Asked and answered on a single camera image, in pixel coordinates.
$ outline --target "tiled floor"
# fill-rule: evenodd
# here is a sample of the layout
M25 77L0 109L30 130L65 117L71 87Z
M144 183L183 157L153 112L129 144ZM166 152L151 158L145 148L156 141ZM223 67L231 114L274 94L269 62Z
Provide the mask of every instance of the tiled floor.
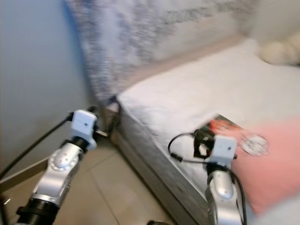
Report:
M42 173L8 190L10 222L24 206ZM149 220L174 223L118 150L104 143L84 158L55 225L145 225Z

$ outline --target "black wire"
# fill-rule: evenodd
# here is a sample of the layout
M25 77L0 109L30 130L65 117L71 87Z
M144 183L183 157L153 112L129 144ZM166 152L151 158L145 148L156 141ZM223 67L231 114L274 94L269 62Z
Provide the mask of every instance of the black wire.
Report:
M247 225L247 213L246 213L246 197L245 197L245 192L244 192L244 189L243 189L243 186L240 182L240 179L238 178L238 176L229 168L227 168L226 166L223 166L223 165L219 165L217 163L211 163L211 162L203 162L203 161L197 161L197 160L189 160L189 159L184 159L182 156L176 154L176 153L173 153L171 152L171 145L172 143L179 137L181 136L186 136L186 135L190 135L190 136L194 136L194 133L182 133L182 134L179 134L177 136L175 136L168 144L168 152L170 154L170 156L176 160L178 160L179 162L183 162L183 163L193 163L193 164L204 164L204 165L213 165L213 164L216 164L218 165L219 167L221 167L222 169L226 170L227 172L229 172L234 178L235 180L237 181L238 185L239 185L239 188L240 188L240 192L241 192L241 197L242 197L242 207L243 207L243 221L242 221L242 224L243 225Z
M0 174L0 180L24 157L26 156L33 148L35 148L42 140L49 136L53 131L61 127L65 122L72 120L73 113L71 112L63 121L58 125L53 127L39 139L37 139L31 146L29 146L25 151L23 151L17 158L15 158Z

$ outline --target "wall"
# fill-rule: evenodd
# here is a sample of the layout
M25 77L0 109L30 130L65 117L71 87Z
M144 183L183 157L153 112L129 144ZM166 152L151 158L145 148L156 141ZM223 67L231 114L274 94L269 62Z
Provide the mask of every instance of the wall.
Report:
M93 98L61 0L2 0L0 24L2 170L68 111ZM68 134L66 125L10 174L49 156Z
M252 37L260 43L300 30L300 0L261 0Z

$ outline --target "patterned headboard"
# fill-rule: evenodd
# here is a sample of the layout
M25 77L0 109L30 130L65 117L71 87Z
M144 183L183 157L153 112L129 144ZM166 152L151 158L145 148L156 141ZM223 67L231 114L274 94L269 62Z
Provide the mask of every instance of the patterned headboard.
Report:
M137 69L249 31L258 0L66 0L105 105Z

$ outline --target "white bed sheet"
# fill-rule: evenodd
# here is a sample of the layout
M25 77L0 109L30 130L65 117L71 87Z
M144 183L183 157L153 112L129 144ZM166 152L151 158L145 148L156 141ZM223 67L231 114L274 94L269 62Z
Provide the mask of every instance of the white bed sheet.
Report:
M257 43L247 39L148 78L120 94L118 100L165 153L175 135L200 127L207 111L217 109L241 126L300 115L300 68L269 65L257 57L257 49ZM174 142L172 149L192 158L193 140L183 137ZM178 167L203 193L207 179L203 167ZM299 206L297 199L292 204Z

